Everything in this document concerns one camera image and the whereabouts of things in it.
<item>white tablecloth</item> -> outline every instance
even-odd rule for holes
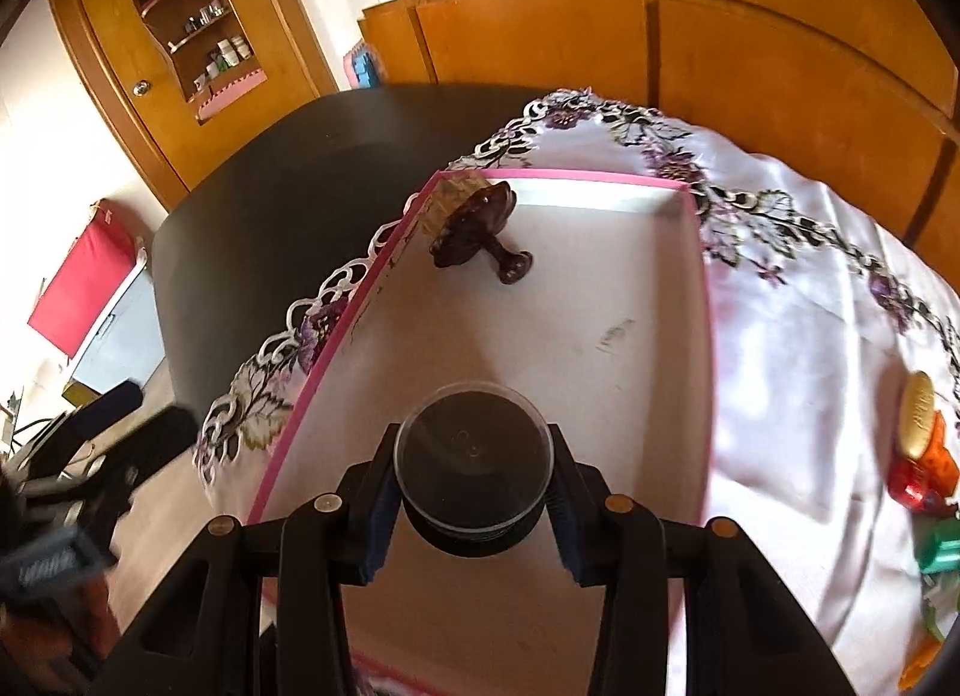
[[[884,479],[909,371],[933,379],[957,455],[956,294],[826,185],[653,109],[559,90],[451,164],[507,166],[690,184],[717,374],[704,519],[723,514],[744,527],[858,693],[895,693],[923,627],[922,583],[914,523]],[[342,311],[346,299],[337,299],[352,292],[389,231],[377,231],[367,258],[323,281],[318,298],[294,304],[287,329],[214,403],[196,465],[218,511],[248,518],[306,371]],[[683,692],[684,660],[674,645],[671,692]]]

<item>jar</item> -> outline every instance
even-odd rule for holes
[[[234,35],[230,38],[230,42],[233,44],[234,49],[237,50],[238,55],[240,55],[240,59],[250,59],[253,52],[251,52],[250,47],[247,46],[243,35]]]
[[[224,55],[224,59],[227,60],[229,66],[233,68],[240,64],[240,57],[237,56],[237,52],[226,38],[219,42],[217,46],[220,47],[220,54]]]

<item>round black container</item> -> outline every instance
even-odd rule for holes
[[[533,530],[553,471],[544,419],[489,382],[446,386],[406,419],[394,451],[407,517],[445,552],[483,557]]]

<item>transparent lid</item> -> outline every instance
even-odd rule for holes
[[[407,502],[431,524],[477,535],[536,506],[553,471],[553,442],[522,395],[491,382],[438,389],[406,419],[394,450]]]

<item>dark tabletop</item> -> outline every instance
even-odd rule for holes
[[[543,90],[411,85],[328,95],[265,130],[181,202],[152,245],[179,404],[203,419],[240,364],[333,269],[365,256],[435,170]]]

